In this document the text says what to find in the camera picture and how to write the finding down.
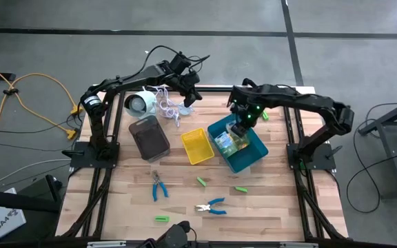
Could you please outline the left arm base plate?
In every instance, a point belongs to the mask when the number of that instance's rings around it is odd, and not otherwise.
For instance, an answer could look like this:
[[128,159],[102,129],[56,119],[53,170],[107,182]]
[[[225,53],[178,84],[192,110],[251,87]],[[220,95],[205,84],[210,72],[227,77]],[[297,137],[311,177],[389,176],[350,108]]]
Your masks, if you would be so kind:
[[119,143],[107,144],[106,148],[95,148],[90,142],[77,142],[70,152],[70,166],[75,168],[102,168],[116,166],[119,157]]

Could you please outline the black stand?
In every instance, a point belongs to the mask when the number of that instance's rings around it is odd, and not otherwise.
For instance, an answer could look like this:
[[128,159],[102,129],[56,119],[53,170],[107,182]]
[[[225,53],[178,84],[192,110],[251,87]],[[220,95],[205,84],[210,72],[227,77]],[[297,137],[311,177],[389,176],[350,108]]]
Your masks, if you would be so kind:
[[18,194],[0,192],[0,207],[59,213],[62,203],[60,189],[63,189],[62,182],[46,175]]

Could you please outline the teal plastic bin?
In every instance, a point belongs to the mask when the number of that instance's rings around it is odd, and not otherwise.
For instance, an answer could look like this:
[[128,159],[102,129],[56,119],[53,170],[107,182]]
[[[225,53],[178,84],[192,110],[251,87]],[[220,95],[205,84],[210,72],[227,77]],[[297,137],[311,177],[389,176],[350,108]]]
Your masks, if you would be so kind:
[[226,156],[223,154],[223,150],[217,145],[215,139],[226,131],[225,125],[231,121],[235,121],[236,116],[230,114],[221,120],[211,124],[208,128],[208,134],[210,140],[215,144],[218,152],[221,154],[225,162],[228,164],[229,168],[234,172],[238,173],[244,170],[246,167],[254,164],[256,161],[262,159],[262,157],[268,154],[268,149],[263,144],[261,139],[258,137],[253,129],[247,131],[247,137],[250,144],[240,151],[235,152],[231,156]]

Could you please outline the blue-handled pliers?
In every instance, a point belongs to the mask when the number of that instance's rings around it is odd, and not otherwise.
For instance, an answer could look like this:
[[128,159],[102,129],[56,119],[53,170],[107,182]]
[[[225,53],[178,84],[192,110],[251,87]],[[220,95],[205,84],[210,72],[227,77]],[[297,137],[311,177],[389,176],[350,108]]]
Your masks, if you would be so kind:
[[215,198],[215,199],[209,201],[207,204],[196,205],[195,209],[196,209],[196,211],[207,211],[211,214],[223,215],[223,214],[227,213],[225,210],[215,210],[212,208],[212,206],[217,203],[221,203],[224,200],[225,200],[224,198]]
[[168,198],[169,194],[168,194],[167,188],[166,188],[164,182],[161,181],[159,173],[156,170],[154,170],[152,172],[152,176],[154,179],[154,183],[153,183],[153,187],[152,187],[152,196],[153,196],[154,202],[156,202],[158,200],[158,196],[157,196],[158,186],[160,186],[161,189],[163,190],[164,197]]

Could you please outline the white metal bracket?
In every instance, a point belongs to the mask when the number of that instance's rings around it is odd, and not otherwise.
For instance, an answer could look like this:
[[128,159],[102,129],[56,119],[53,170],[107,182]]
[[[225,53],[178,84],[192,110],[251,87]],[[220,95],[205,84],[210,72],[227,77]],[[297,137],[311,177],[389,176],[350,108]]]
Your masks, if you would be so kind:
[[318,244],[310,242],[281,242],[279,248],[319,248]]
[[124,248],[126,247],[125,240],[109,240],[89,242],[86,248]]

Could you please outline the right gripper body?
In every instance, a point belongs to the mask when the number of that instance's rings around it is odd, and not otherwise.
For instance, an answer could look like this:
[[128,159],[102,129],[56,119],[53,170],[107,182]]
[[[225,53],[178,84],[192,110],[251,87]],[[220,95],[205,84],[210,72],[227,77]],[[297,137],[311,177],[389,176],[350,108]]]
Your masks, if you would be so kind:
[[262,116],[263,108],[255,104],[236,104],[232,105],[232,113],[236,115],[238,130],[243,133],[243,127],[254,127],[257,119]]

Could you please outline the black aluminium table frame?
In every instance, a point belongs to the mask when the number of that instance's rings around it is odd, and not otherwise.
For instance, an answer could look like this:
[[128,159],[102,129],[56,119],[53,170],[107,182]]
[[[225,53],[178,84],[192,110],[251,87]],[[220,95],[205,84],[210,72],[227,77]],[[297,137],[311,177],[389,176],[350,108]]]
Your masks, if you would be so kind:
[[[189,239],[200,241],[302,241],[303,227],[294,181],[287,164],[288,142],[282,108],[267,111],[268,121],[259,120],[255,132],[268,149],[268,154],[234,173],[220,154],[192,165],[189,162],[181,135],[192,130],[207,129],[226,117],[229,87],[212,87],[193,105],[194,111],[181,118],[179,124],[160,119],[161,127],[170,142],[170,153],[149,163],[141,158],[129,132],[133,118],[123,114],[119,130],[121,151],[112,172],[107,196],[102,239],[145,240],[158,238],[171,225],[183,220],[190,222]],[[156,170],[164,182],[169,197],[157,189],[154,202],[152,172]],[[196,177],[201,177],[207,187]],[[244,187],[248,192],[236,191]],[[212,206],[225,210],[223,215],[196,211],[196,205],[224,198]],[[169,216],[168,223],[154,220]]]

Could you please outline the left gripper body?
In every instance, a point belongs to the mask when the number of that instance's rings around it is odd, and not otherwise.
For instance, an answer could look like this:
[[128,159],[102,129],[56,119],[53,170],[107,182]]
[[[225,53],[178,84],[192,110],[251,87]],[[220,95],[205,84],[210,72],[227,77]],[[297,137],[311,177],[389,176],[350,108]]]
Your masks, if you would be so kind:
[[170,87],[181,94],[195,94],[195,85],[200,82],[197,71],[190,70],[184,75],[174,75],[170,79]]

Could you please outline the yellow green crayon box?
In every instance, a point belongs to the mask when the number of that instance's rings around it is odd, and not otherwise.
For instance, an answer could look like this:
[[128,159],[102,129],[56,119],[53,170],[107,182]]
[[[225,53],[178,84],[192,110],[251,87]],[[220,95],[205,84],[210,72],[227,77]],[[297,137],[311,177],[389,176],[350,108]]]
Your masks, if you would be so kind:
[[230,136],[237,150],[242,150],[250,144],[250,140],[246,134],[244,136],[238,136],[237,134],[231,133]]

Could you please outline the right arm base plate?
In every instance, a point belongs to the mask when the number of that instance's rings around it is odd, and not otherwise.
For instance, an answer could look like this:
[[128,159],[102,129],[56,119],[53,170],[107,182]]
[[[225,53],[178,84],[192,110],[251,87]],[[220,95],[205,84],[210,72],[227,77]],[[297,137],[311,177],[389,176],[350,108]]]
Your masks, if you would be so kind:
[[324,143],[315,149],[309,158],[297,154],[298,145],[290,143],[286,146],[287,159],[290,169],[331,170],[336,168],[334,153],[330,144]]

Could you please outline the green white pencil box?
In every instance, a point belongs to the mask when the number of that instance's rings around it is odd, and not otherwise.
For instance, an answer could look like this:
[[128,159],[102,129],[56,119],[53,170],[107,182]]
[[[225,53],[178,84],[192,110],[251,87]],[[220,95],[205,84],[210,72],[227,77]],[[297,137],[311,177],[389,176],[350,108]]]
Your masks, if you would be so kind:
[[234,143],[234,140],[232,137],[227,133],[223,132],[220,135],[218,135],[214,141],[216,142],[216,145],[221,152],[222,156],[225,158],[230,157],[234,153],[238,151],[237,146]]

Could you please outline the white round disc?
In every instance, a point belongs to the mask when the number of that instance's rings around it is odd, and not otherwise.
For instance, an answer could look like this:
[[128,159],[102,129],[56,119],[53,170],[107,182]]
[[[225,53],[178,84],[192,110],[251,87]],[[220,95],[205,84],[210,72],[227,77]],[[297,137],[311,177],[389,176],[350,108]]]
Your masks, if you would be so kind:
[[183,103],[177,105],[177,107],[178,107],[179,114],[183,115],[183,116],[190,115],[194,111],[192,106],[186,107],[186,106],[184,106]]

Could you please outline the yellow plastic basket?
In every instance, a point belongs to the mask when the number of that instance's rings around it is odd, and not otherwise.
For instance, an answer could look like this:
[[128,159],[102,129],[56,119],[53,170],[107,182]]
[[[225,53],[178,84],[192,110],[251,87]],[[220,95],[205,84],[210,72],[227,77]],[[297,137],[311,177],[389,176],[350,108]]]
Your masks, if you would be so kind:
[[214,157],[214,150],[202,127],[182,134],[181,141],[189,162],[192,165],[202,163]]

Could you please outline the dark grey plastic bin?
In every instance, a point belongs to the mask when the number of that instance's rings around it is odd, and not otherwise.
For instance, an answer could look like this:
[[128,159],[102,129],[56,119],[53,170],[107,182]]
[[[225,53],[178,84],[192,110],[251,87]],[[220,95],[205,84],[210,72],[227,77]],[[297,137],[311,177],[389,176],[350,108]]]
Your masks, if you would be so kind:
[[170,153],[170,143],[155,116],[130,124],[129,131],[143,160],[152,163]]

